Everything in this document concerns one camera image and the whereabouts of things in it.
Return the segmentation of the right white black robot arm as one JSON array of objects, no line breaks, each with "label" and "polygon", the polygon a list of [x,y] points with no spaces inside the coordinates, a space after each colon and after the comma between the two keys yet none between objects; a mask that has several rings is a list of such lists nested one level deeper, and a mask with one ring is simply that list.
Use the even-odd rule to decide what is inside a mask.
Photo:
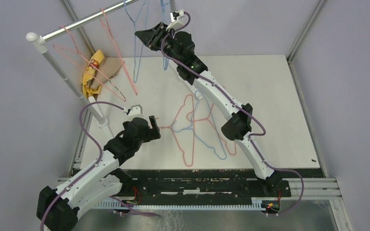
[{"label": "right white black robot arm", "polygon": [[252,132],[251,122],[255,120],[253,107],[242,104],[232,97],[213,77],[208,67],[195,54],[195,44],[190,33],[176,32],[160,22],[155,27],[139,30],[134,35],[150,50],[160,51],[173,61],[181,79],[198,89],[219,109],[226,123],[221,127],[222,134],[234,141],[243,151],[253,167],[259,191],[264,196],[272,196],[278,191],[281,174],[266,161]]}]

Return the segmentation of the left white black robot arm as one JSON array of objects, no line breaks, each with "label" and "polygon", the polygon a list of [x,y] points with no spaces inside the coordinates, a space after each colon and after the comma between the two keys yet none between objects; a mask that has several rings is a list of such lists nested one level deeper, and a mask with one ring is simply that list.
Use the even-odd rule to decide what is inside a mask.
[{"label": "left white black robot arm", "polygon": [[104,199],[128,195],[132,177],[121,165],[139,151],[143,143],[161,138],[156,118],[134,117],[123,122],[123,130],[110,139],[98,158],[77,175],[52,189],[46,186],[39,193],[37,218],[41,229],[70,231],[78,220]]}]

